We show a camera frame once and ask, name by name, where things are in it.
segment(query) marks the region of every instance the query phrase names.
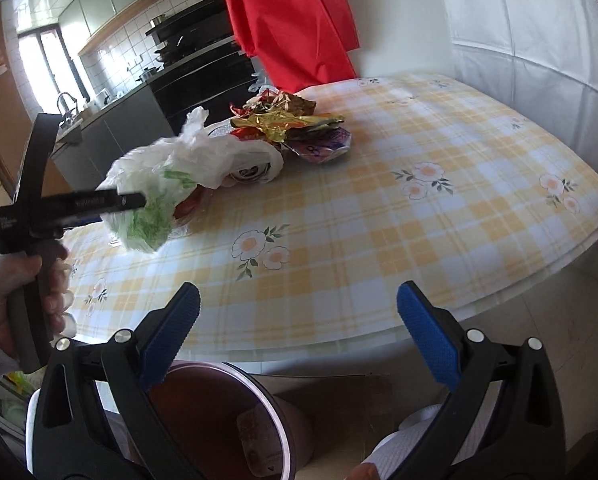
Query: glove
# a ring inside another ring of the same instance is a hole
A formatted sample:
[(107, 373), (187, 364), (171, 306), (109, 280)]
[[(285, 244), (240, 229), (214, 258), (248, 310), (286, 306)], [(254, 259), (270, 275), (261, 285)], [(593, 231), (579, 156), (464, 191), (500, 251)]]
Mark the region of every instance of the glove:
[[(70, 266), (63, 261), (67, 255), (68, 251), (64, 249), (64, 253), (60, 255), (60, 258), (52, 267), (50, 271), (50, 295), (42, 298), (42, 302), (52, 332), (60, 334), (66, 330), (67, 320), (69, 333), (65, 333), (65, 335), (74, 337), (76, 335), (74, 318), (69, 314), (63, 314), (74, 302), (74, 295), (68, 290), (70, 285), (68, 270)], [(13, 290), (31, 283), (41, 270), (41, 265), (40, 256), (27, 256), (25, 253), (0, 256), (0, 349), (11, 358), (16, 357), (16, 347), (10, 332), (6, 299)]]

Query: table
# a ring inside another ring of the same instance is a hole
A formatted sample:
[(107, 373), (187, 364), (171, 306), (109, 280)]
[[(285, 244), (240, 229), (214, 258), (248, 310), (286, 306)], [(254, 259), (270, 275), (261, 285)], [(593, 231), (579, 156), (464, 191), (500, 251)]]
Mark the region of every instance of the table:
[(407, 75), (307, 89), (346, 116), (352, 149), (290, 158), (268, 184), (217, 190), (194, 233), (156, 254), (77, 228), (79, 336), (109, 338), (182, 282), (202, 313), (180, 358), (280, 360), (408, 337), (397, 287), (414, 280), (459, 319), (506, 301), (598, 238), (598, 175), (555, 137), (457, 81)]

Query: pot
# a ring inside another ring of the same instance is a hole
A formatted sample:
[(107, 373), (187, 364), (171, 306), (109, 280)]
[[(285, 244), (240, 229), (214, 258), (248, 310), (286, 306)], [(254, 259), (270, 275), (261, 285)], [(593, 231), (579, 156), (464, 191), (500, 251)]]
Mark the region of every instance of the pot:
[(157, 25), (159, 25), (159, 23), (163, 23), (166, 20), (167, 20), (166, 15), (165, 14), (160, 14), (156, 18), (153, 18), (153, 19), (150, 20), (150, 28), (154, 28)]
[(145, 83), (148, 79), (150, 79), (158, 71), (159, 71), (159, 69), (154, 66), (151, 66), (150, 68), (144, 68), (143, 73), (141, 73), (141, 75), (139, 76), (137, 81), (139, 83)]
[(257, 405), (269, 415), (281, 450), (280, 470), (266, 478), (294, 480), (312, 455), (312, 426), (303, 413), (229, 364), (175, 362), (150, 399), (173, 440), (208, 480), (257, 480), (237, 427), (237, 418)]

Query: plastic bag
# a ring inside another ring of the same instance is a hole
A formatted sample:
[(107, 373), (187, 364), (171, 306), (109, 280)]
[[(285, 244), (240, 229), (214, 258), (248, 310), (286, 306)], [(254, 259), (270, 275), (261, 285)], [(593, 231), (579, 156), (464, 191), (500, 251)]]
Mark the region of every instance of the plastic bag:
[(119, 193), (140, 191), (146, 197), (143, 209), (102, 215), (126, 248), (157, 251), (173, 228), (180, 227), (174, 218), (176, 206), (197, 186), (217, 189), (230, 173), (261, 164), (268, 170), (259, 182), (269, 182), (281, 171), (283, 158), (267, 142), (208, 137), (204, 128), (207, 117), (206, 110), (195, 108), (179, 137), (131, 150), (112, 164), (99, 185), (99, 189), (116, 188)]

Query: faucet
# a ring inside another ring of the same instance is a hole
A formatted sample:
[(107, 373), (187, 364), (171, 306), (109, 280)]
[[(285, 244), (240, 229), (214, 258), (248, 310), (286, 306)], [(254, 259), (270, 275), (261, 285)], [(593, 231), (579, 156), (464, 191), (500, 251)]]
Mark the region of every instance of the faucet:
[[(72, 102), (74, 103), (74, 108), (68, 108), (68, 105), (65, 102), (65, 98), (63, 97), (64, 95), (67, 95), (70, 99), (72, 99)], [(65, 113), (63, 113), (63, 110), (61, 110), (61, 107), (59, 106), (59, 104), (63, 105)], [(73, 95), (70, 94), (69, 92), (60, 92), (60, 94), (57, 96), (57, 110), (63, 113), (63, 121), (62, 121), (63, 123), (65, 123), (71, 119), (72, 112), (76, 109), (77, 109), (77, 100), (73, 97)]]

